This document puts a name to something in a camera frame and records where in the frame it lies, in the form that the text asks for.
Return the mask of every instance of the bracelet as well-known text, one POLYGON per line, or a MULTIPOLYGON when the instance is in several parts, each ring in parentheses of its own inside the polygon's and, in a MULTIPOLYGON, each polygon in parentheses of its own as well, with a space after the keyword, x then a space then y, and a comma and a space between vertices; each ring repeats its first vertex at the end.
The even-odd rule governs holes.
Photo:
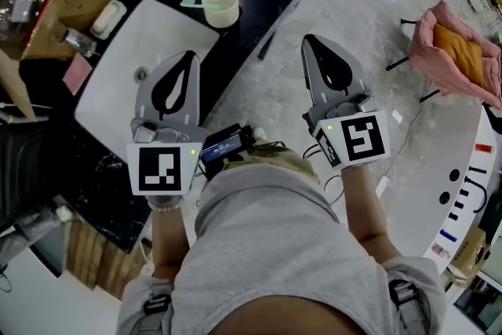
POLYGON ((150 206, 151 210, 155 211, 156 213, 170 213, 175 209, 180 208, 182 201, 183 199, 180 198, 180 201, 178 201, 176 204, 172 206, 156 206, 155 204, 152 204, 150 200, 148 200, 148 205, 150 206))

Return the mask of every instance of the black countertop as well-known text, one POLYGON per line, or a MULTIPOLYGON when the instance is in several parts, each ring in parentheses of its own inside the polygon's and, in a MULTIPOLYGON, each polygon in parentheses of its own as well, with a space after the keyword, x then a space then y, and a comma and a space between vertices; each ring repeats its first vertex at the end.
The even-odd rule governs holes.
MULTIPOLYGON (((142 0, 119 0, 129 14, 142 0)), ((182 9, 181 0, 157 0, 208 25, 200 9, 182 9)), ((201 122, 211 112, 221 93, 266 35, 295 0, 240 0, 241 16, 232 27, 220 32, 220 39, 201 66, 201 122)), ((102 55, 113 35, 99 43, 102 55)), ((93 56, 93 66, 99 62, 93 56)), ((130 251, 150 214, 143 197, 131 193, 127 165, 73 118, 79 95, 65 99, 43 148, 44 161, 53 186, 92 226, 125 251, 130 251)))

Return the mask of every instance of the pink paper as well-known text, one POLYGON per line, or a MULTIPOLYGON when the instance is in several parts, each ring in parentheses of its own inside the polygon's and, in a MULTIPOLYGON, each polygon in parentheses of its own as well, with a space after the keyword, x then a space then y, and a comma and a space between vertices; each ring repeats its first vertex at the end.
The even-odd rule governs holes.
POLYGON ((77 95, 78 90, 92 70, 93 68, 85 57, 77 53, 63 77, 66 87, 73 95, 77 95))

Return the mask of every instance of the orange object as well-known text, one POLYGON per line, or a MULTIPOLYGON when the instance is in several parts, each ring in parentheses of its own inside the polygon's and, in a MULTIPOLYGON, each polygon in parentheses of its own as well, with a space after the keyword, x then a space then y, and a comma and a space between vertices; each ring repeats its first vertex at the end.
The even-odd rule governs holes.
POLYGON ((443 27, 434 26, 434 46, 444 50, 463 75, 481 88, 485 88, 481 46, 443 27))
POLYGON ((492 148, 493 147, 491 145, 476 144, 476 151, 488 152, 489 154, 491 154, 492 148))

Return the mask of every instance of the gray t-shirt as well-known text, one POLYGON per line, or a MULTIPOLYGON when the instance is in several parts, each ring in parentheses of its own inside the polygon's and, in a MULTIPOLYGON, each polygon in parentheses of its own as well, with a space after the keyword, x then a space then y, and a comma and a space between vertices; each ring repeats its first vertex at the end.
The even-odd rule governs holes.
POLYGON ((206 335, 243 304, 271 295, 328 304, 367 334, 403 333, 389 295, 392 279, 419 289, 431 333, 439 331, 446 298, 435 263, 399 257, 378 264, 305 175, 268 165, 229 169, 204 190, 201 206, 198 240, 175 289, 166 280, 133 280, 117 334, 206 335), (171 297, 167 310, 145 315, 145 302, 155 304, 163 293, 171 297))

